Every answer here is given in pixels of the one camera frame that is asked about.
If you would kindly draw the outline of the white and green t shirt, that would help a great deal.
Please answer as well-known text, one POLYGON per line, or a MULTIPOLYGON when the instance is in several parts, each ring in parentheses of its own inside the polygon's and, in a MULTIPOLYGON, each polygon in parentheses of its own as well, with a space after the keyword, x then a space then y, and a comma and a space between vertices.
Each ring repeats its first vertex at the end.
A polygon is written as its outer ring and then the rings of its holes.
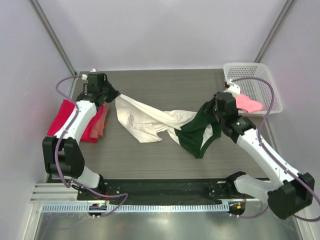
POLYGON ((217 119, 206 113, 205 102, 197 112, 162 111, 124 94, 115 99, 119 123, 141 144, 162 141, 158 133, 171 139, 196 159, 202 159, 208 147, 222 135, 217 119))

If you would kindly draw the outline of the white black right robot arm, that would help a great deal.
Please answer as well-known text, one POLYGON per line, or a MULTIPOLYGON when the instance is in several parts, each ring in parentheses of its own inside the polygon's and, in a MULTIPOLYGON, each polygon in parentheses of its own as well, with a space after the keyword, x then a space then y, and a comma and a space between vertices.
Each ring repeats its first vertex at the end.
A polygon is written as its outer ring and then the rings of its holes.
POLYGON ((253 122, 241 116, 236 99, 229 92, 218 92, 206 106, 205 112, 215 116, 222 132, 245 150, 269 178, 259 180, 243 172, 229 177, 225 191, 231 198, 240 194, 254 197, 268 205, 282 220, 310 206, 315 199, 315 179, 310 173, 300 173, 288 164, 259 135, 253 122))

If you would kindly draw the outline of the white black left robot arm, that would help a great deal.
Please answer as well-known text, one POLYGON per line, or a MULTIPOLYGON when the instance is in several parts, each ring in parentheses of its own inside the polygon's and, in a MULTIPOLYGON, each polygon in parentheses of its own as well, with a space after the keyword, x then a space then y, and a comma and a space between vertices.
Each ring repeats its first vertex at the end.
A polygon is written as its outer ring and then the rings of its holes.
POLYGON ((86 167, 79 142, 99 107, 111 103, 120 92, 103 72, 91 71, 80 78, 85 81, 84 90, 72 101, 70 116, 56 133, 42 141, 44 167, 47 174, 59 177, 67 188, 78 185, 100 200, 107 192, 104 178, 86 167))

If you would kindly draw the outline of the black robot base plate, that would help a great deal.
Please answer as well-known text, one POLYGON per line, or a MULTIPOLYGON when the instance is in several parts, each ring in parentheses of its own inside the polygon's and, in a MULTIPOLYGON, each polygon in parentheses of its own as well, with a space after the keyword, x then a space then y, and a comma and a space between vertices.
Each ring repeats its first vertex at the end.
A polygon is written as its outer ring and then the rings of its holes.
POLYGON ((127 205, 178 205, 191 201, 251 198, 239 193, 224 178, 105 179, 103 193, 127 193, 127 205))

